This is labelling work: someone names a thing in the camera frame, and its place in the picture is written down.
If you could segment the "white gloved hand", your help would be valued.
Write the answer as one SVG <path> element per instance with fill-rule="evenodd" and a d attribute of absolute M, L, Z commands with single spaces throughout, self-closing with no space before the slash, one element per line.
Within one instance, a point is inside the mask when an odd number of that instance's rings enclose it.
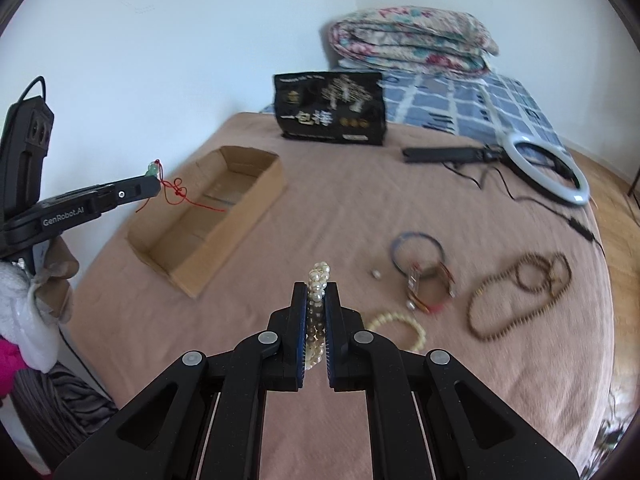
<path fill-rule="evenodd" d="M 15 263 L 1 263 L 1 337 L 17 346 L 28 367 L 47 373 L 58 362 L 58 329 L 72 316 L 70 279 L 79 262 L 59 236 L 40 249 L 40 256 L 34 275 Z"/>

